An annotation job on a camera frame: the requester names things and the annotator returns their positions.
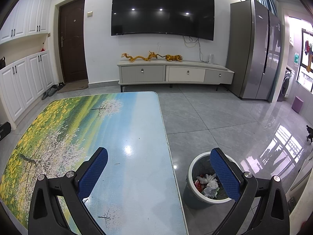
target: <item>curtain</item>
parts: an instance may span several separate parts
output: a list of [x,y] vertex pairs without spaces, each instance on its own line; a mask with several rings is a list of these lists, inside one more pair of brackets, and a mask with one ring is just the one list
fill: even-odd
[[277,16],[276,0],[259,0],[269,11]]

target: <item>window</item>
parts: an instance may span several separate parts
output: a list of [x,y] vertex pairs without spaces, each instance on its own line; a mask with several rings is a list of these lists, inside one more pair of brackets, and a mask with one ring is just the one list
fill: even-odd
[[307,67],[309,64],[309,53],[306,53],[306,42],[313,46],[313,33],[302,29],[302,52],[301,52],[301,62],[299,66],[297,81],[305,87],[307,90],[312,92],[313,90],[313,63],[311,63],[310,71],[307,72]]

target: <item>black flat screen tv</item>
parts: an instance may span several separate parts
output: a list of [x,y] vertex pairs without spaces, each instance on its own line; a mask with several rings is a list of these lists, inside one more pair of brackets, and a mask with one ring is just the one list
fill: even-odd
[[132,33],[213,40],[214,0],[113,0],[111,35]]

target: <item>purple stool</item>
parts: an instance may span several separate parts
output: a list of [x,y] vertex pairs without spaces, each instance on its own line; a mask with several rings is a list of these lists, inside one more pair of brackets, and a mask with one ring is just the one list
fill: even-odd
[[302,105],[303,105],[303,101],[298,96],[296,96],[291,108],[295,112],[299,113],[302,108]]

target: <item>white blossom tree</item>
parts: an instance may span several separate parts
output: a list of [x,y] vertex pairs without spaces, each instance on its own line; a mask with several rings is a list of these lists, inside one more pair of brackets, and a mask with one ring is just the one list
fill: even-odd
[[98,108],[91,110],[97,110],[98,117],[105,118],[105,116],[111,116],[113,113],[119,112],[122,106],[123,104],[120,100],[106,99],[100,104]]
[[71,143],[72,136],[66,135],[59,140],[59,134],[58,131],[47,134],[30,157],[19,154],[23,160],[22,177],[25,180],[19,183],[18,189],[25,193],[23,208],[26,212],[29,211],[32,193],[40,174],[45,174],[48,178],[62,177],[67,171],[75,170],[76,163],[83,157],[84,149],[79,148],[78,143]]

